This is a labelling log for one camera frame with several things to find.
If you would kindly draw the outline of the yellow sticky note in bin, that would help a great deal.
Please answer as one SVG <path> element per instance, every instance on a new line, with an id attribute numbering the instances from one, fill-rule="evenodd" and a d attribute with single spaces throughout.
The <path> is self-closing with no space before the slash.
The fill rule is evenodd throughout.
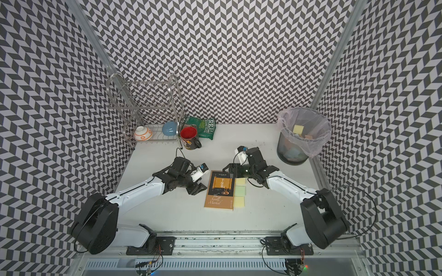
<path id="1" fill-rule="evenodd" d="M 292 132 L 301 136 L 303 134 L 304 126 L 302 125 L 294 125 Z"/>

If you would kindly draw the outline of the yellow sticky note top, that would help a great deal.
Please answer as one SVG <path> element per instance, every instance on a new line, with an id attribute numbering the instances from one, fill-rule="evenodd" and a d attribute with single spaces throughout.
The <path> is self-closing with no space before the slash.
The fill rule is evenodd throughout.
<path id="1" fill-rule="evenodd" d="M 236 178 L 235 179 L 235 185 L 236 186 L 245 186 L 246 185 L 246 178 Z"/>

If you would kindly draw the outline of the yellow sticky note bottom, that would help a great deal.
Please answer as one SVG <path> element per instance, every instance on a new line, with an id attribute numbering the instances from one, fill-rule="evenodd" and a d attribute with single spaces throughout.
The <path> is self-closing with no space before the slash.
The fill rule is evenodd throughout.
<path id="1" fill-rule="evenodd" d="M 244 197 L 234 197 L 233 206 L 234 206 L 234 209 L 244 208 L 245 207 L 245 198 Z"/>

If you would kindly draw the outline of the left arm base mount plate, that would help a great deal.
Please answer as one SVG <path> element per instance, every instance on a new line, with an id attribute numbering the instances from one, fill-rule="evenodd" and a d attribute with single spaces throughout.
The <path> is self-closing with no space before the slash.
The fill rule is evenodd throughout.
<path id="1" fill-rule="evenodd" d="M 126 255 L 129 256 L 149 256 L 160 254 L 162 256 L 171 256 L 175 248 L 176 237 L 160 236 L 148 238 L 142 247 L 128 247 Z"/>

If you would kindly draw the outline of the green sticky note middle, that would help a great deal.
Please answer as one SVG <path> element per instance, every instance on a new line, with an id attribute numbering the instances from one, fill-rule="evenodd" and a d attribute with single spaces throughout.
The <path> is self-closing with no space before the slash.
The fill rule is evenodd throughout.
<path id="1" fill-rule="evenodd" d="M 245 186 L 236 186 L 234 190 L 235 197 L 245 197 L 246 195 L 246 187 Z"/>

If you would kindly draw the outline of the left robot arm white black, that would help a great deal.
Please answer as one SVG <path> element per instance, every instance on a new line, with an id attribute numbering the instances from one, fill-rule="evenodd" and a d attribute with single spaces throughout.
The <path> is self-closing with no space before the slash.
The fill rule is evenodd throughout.
<path id="1" fill-rule="evenodd" d="M 137 227 L 119 224 L 123 216 L 138 205 L 179 187 L 194 196 L 207 190 L 200 183 L 208 166 L 195 166 L 184 157 L 155 172 L 149 179 L 120 192 L 91 195 L 75 217 L 69 234 L 74 239 L 74 250 L 82 246 L 86 252 L 99 254 L 108 247 L 128 247 L 152 253 L 156 250 L 157 233 L 144 224 Z"/>

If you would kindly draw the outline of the white orange patterned bowl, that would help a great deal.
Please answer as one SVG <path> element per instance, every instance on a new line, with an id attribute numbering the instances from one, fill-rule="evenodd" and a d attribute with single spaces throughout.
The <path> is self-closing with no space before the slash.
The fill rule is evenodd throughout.
<path id="1" fill-rule="evenodd" d="M 134 132 L 136 141 L 148 141 L 152 138 L 153 131 L 147 126 L 138 126 Z"/>

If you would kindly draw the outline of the brown black scroll book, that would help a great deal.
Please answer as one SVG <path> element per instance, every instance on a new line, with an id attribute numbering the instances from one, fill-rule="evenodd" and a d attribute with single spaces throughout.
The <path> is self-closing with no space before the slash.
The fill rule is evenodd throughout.
<path id="1" fill-rule="evenodd" d="M 235 180 L 224 171 L 211 171 L 205 208 L 233 210 Z"/>

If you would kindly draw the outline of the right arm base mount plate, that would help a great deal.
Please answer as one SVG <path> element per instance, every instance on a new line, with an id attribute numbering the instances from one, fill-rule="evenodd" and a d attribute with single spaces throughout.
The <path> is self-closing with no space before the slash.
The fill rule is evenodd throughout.
<path id="1" fill-rule="evenodd" d="M 311 244 L 293 246 L 290 241 L 280 236 L 266 236 L 261 240 L 265 251 L 269 256 L 311 256 L 314 255 Z"/>

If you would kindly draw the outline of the green snack bag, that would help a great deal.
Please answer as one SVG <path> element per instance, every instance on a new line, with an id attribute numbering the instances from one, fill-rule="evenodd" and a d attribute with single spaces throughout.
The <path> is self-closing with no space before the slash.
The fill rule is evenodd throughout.
<path id="1" fill-rule="evenodd" d="M 203 139 L 214 139 L 216 130 L 215 118 L 201 119 L 197 117 L 188 116 L 185 125 L 189 125 L 197 129 L 198 137 Z"/>

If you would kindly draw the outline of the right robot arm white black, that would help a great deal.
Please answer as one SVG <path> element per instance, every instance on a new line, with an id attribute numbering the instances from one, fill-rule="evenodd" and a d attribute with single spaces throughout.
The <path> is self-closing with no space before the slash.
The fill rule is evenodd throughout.
<path id="1" fill-rule="evenodd" d="M 282 246 L 287 251 L 307 244 L 325 249 L 349 230 L 349 223 L 331 190 L 314 190 L 289 178 L 279 168 L 268 165 L 258 147 L 241 146 L 235 153 L 239 162 L 228 164 L 223 172 L 233 177 L 254 179 L 300 206 L 303 221 L 286 228 L 281 234 Z"/>

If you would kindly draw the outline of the aluminium front rail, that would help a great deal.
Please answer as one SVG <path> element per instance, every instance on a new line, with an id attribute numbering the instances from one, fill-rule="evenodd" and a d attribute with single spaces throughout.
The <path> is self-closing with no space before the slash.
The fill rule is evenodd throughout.
<path id="1" fill-rule="evenodd" d="M 111 247 L 77 255 L 70 276 L 370 276 L 372 271 L 356 239 L 313 247 L 311 256 L 269 256 L 261 240 L 278 232 L 159 232 L 176 237 L 171 256 L 126 255 Z"/>

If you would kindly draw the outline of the mesh trash bin with liner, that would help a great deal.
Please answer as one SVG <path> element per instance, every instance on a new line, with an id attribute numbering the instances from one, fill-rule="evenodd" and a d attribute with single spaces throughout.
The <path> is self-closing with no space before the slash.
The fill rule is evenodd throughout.
<path id="1" fill-rule="evenodd" d="M 304 126 L 301 136 L 292 132 L 294 125 Z M 293 107 L 280 111 L 277 128 L 280 131 L 277 155 L 284 163 L 293 166 L 320 154 L 332 135 L 329 120 L 310 108 Z"/>

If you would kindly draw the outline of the blue ceramic bowl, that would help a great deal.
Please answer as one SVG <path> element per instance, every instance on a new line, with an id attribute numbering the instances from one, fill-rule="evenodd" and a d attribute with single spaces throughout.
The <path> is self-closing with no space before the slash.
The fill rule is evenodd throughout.
<path id="1" fill-rule="evenodd" d="M 172 137 L 177 134 L 177 123 L 175 121 L 168 121 L 162 127 L 162 133 L 166 137 Z"/>

